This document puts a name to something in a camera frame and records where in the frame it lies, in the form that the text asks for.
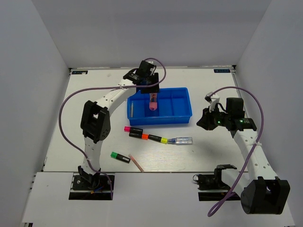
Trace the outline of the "pink marker set tube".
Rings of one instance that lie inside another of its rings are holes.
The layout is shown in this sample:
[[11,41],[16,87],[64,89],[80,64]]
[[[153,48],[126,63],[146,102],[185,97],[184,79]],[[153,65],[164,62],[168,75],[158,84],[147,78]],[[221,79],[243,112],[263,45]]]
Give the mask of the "pink marker set tube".
[[158,107],[157,93],[150,93],[149,109],[155,111]]

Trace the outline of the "clear spray bottle blue cap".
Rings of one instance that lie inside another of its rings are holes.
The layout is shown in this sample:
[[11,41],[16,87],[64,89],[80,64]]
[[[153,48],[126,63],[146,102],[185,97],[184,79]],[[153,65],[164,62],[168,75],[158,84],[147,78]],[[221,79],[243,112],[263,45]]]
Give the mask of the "clear spray bottle blue cap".
[[193,139],[192,137],[177,137],[177,138],[168,139],[167,143],[174,145],[192,145]]

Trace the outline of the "yellow cap black highlighter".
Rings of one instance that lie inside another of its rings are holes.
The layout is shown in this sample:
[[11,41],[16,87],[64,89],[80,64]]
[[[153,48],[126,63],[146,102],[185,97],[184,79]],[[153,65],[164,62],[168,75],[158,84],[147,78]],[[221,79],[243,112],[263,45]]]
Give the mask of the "yellow cap black highlighter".
[[151,134],[149,134],[149,135],[148,135],[148,139],[149,139],[149,140],[156,141],[156,142],[160,142],[160,143],[162,143],[162,144],[167,144],[167,143],[168,143],[168,139],[167,139],[167,138],[160,137],[160,136],[156,136],[156,135],[151,135]]

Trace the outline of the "pink cap black highlighter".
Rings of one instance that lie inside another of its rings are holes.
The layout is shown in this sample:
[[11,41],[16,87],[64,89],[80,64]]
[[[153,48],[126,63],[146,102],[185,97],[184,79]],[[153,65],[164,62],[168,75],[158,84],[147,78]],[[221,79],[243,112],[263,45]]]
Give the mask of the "pink cap black highlighter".
[[130,126],[125,126],[124,127],[124,131],[125,132],[130,132],[130,133],[143,134],[143,129],[135,128],[135,127],[130,127]]

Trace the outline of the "orange cap black highlighter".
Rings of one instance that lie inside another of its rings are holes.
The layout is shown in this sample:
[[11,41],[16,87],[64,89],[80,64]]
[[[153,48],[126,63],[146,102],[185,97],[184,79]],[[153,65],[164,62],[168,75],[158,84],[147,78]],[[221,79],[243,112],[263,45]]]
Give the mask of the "orange cap black highlighter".
[[129,137],[143,139],[143,140],[147,140],[148,136],[149,136],[148,134],[144,134],[144,133],[135,133],[135,132],[129,133]]

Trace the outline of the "green cap black highlighter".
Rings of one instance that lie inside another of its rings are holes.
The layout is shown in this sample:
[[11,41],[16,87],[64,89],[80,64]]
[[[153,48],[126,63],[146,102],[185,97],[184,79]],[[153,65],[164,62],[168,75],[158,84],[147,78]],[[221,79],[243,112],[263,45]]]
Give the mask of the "green cap black highlighter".
[[126,156],[123,156],[121,154],[118,154],[116,152],[112,152],[111,155],[110,155],[111,158],[113,159],[116,159],[116,160],[119,160],[119,161],[122,161],[124,163],[130,163],[130,158],[129,157],[126,157]]

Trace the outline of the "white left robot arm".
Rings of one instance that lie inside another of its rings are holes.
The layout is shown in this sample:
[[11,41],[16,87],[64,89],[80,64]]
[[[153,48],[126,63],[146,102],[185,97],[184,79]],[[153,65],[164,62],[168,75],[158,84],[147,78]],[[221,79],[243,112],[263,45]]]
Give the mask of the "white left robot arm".
[[130,70],[119,82],[118,88],[111,90],[99,100],[87,101],[83,108],[80,127],[85,142],[85,159],[78,167],[85,185],[94,189],[99,186],[100,153],[103,140],[111,130],[110,116],[127,98],[139,89],[134,86],[149,86],[159,82],[155,73],[156,65],[152,61],[141,61],[139,68]]

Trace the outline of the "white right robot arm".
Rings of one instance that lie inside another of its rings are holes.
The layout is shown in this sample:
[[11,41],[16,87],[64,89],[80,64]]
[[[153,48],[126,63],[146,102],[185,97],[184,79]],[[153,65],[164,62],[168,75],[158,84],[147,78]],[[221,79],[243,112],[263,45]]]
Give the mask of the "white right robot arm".
[[212,175],[195,175],[193,180],[200,190],[232,190],[230,196],[239,196],[241,206],[247,214],[280,215],[290,192],[287,180],[281,180],[269,164],[261,144],[254,121],[245,117],[242,98],[227,98],[226,108],[220,111],[219,96],[206,97],[209,106],[203,109],[197,125],[207,131],[218,126],[225,127],[238,145],[248,177],[239,175],[237,167],[218,165]]

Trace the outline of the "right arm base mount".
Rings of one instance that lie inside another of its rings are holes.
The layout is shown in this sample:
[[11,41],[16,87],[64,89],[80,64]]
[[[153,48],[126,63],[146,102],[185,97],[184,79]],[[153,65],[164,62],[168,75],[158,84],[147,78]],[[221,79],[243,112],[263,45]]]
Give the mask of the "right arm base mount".
[[220,201],[230,189],[228,185],[216,182],[214,174],[196,174],[193,182],[198,186],[199,201]]

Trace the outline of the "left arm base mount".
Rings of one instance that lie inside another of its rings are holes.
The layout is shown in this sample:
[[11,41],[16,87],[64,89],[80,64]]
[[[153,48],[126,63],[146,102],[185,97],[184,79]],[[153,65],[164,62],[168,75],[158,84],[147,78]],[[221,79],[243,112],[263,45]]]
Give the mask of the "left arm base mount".
[[74,175],[72,178],[69,200],[83,201],[110,201],[110,182],[104,175],[99,176],[97,185],[92,186],[80,175]]

